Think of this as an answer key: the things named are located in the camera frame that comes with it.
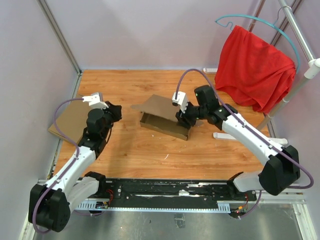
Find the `wooden table surface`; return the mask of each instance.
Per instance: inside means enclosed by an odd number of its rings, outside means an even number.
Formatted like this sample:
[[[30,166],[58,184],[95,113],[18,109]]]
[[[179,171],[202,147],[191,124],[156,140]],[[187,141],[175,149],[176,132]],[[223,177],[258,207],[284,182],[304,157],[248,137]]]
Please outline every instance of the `wooden table surface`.
[[[86,70],[78,93],[102,92],[105,101],[122,105],[122,120],[112,129],[109,144],[99,158],[83,173],[94,171],[106,177],[154,179],[227,180],[238,172],[262,169],[256,157],[237,141],[217,140],[220,132],[205,122],[193,127],[188,141],[140,127],[141,113],[130,108],[141,104],[152,94],[172,97],[184,71],[180,70]],[[209,75],[214,82],[214,75]],[[180,90],[194,104],[196,87],[207,82],[197,72],[188,73]],[[221,98],[235,107],[253,126],[263,119],[251,107],[235,104],[224,92]],[[57,172],[71,157],[75,147],[64,142],[55,168]]]

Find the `teal hanger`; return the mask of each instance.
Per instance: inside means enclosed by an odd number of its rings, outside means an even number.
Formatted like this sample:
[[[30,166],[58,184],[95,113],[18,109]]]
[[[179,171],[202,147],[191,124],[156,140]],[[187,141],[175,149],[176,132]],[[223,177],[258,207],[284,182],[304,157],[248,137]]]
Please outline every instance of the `teal hanger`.
[[[250,16],[250,15],[245,15],[245,14],[228,14],[228,15],[224,15],[224,16],[221,16],[221,17],[217,18],[215,20],[215,22],[217,24],[219,24],[220,26],[224,27],[224,28],[228,27],[229,24],[230,24],[230,30],[233,30],[234,29],[233,28],[234,27],[234,23],[232,21],[229,21],[226,25],[223,25],[222,23],[219,22],[219,20],[224,19],[224,18],[229,18],[229,17],[241,17],[241,18],[247,18],[247,19],[254,19],[256,21],[259,21],[261,23],[264,23],[264,24],[272,27],[273,29],[275,29],[279,33],[281,33],[285,37],[285,39],[288,40],[288,42],[290,43],[291,47],[293,48],[293,51],[294,51],[294,54],[295,54],[296,60],[297,60],[296,73],[299,72],[301,62],[300,62],[300,56],[299,56],[298,50],[297,50],[295,44],[290,39],[290,37],[288,37],[288,35],[285,34],[280,28],[276,27],[274,24],[272,24],[272,23],[270,23],[270,22],[268,22],[268,21],[266,21],[266,20],[264,20],[262,18],[255,17],[255,16]]]

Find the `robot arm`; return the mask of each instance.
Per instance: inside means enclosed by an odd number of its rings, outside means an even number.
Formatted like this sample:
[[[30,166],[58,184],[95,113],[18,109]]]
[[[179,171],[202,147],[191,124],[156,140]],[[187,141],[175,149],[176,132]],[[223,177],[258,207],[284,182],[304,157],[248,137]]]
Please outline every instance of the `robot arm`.
[[[194,92],[199,106],[193,106],[184,92],[178,92],[177,98],[176,94],[173,95],[172,103],[180,105],[180,110],[176,113],[178,122],[182,126],[190,128],[195,125],[197,119],[206,119],[208,123],[215,125],[245,145],[264,166],[261,172],[240,172],[230,178],[228,184],[235,194],[250,190],[265,190],[276,196],[300,177],[299,168],[271,146],[299,163],[298,151],[294,147],[283,148],[279,143],[272,141],[251,126],[237,110],[228,105],[244,124],[250,126],[255,133],[270,143],[270,145],[266,145],[255,134],[243,127],[225,107],[220,106],[210,86],[198,87]]]
[[[30,192],[28,221],[32,223],[37,202],[48,187],[53,185],[38,207],[36,224],[55,232],[64,229],[71,213],[82,201],[91,195],[106,191],[106,177],[95,172],[87,173],[77,185],[75,184],[104,150],[109,131],[113,124],[122,118],[122,107],[112,105],[108,101],[103,102],[99,93],[84,96],[83,101],[88,102],[93,109],[88,113],[87,127],[83,130],[78,144],[79,155],[77,156],[75,151],[55,176],[44,185],[36,184]]]

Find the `cardboard box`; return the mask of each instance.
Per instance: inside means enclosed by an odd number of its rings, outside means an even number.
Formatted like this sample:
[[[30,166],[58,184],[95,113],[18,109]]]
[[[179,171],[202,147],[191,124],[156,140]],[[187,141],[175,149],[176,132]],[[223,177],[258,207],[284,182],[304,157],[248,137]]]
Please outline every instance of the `cardboard box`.
[[[79,94],[76,96],[76,98],[82,97],[83,96]],[[65,108],[63,113],[61,113],[61,115],[57,118],[56,124],[65,135],[78,144],[84,133],[84,128],[87,127],[86,122],[88,118],[88,112],[91,109],[92,108],[89,107],[87,102],[79,100],[72,101]],[[49,127],[48,131],[60,139],[68,142],[68,140],[60,135],[53,124]]]
[[[132,105],[131,108],[143,113],[141,127],[182,140],[188,139],[189,129],[179,125],[176,119],[179,106],[173,106],[170,98],[154,94],[143,104]]]

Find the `red towel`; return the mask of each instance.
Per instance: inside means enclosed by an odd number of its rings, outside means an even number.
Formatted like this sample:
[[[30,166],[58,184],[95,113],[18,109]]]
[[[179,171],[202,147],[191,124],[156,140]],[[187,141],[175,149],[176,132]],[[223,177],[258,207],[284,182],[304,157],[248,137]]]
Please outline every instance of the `red towel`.
[[[235,26],[222,48],[215,86],[237,104],[267,114],[289,92],[295,75],[288,56]]]

